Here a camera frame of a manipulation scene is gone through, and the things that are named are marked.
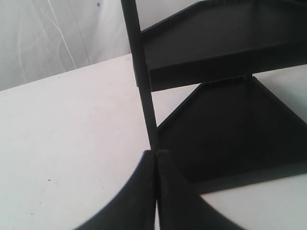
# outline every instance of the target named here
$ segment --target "white table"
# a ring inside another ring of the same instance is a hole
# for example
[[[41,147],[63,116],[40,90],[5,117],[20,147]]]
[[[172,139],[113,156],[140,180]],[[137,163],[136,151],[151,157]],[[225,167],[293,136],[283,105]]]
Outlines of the white table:
[[[260,78],[305,121],[307,92],[297,89],[307,86],[306,69],[279,70],[284,75],[278,76],[268,72]],[[158,122],[195,87],[154,92]],[[149,149],[131,55],[2,91],[0,108],[1,230],[79,226],[117,194],[142,152]],[[265,188],[271,194],[259,196],[266,199],[260,207],[265,208],[275,204],[271,198],[282,190],[278,197],[293,204],[286,206],[293,208],[289,213],[294,216],[287,223],[299,218],[307,226],[302,217],[307,207],[306,176],[252,186],[206,195],[206,200],[226,216],[233,213],[229,217],[240,223],[245,206],[234,207],[236,199],[247,204],[250,196]],[[259,221],[263,215],[258,213],[259,202],[251,204],[254,207],[248,208],[254,209]],[[281,206],[271,208],[280,210]]]

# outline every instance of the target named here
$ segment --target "shelf base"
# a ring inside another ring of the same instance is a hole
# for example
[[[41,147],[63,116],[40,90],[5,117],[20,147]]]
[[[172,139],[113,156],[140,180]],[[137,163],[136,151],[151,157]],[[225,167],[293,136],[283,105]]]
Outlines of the shelf base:
[[[254,77],[200,85],[159,138],[200,193],[307,173],[306,123]]]

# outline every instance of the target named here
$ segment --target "black tray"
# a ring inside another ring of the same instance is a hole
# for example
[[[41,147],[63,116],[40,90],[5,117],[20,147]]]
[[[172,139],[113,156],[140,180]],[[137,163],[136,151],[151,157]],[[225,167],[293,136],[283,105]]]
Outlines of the black tray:
[[[307,10],[200,1],[142,32],[152,91],[307,63]]]
[[[200,85],[159,139],[202,193],[307,172],[306,123],[254,77]]]

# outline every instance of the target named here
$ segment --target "black plastic shelf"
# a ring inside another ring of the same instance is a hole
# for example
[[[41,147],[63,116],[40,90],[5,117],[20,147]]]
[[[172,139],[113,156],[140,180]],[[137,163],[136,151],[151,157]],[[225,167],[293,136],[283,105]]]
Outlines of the black plastic shelf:
[[[240,176],[307,161],[306,123],[256,78],[217,84],[200,85],[159,127],[161,148],[190,183],[236,178],[202,192],[253,184],[266,178]],[[296,174],[287,171],[270,179]]]
[[[152,91],[307,63],[307,8],[191,7],[142,32]]]

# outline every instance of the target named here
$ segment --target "white wall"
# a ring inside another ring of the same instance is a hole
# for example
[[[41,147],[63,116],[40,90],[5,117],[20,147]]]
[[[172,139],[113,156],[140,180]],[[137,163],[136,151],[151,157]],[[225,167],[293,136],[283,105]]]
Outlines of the white wall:
[[[195,2],[137,0],[141,28]],[[130,52],[120,0],[0,0],[0,31],[0,90]]]

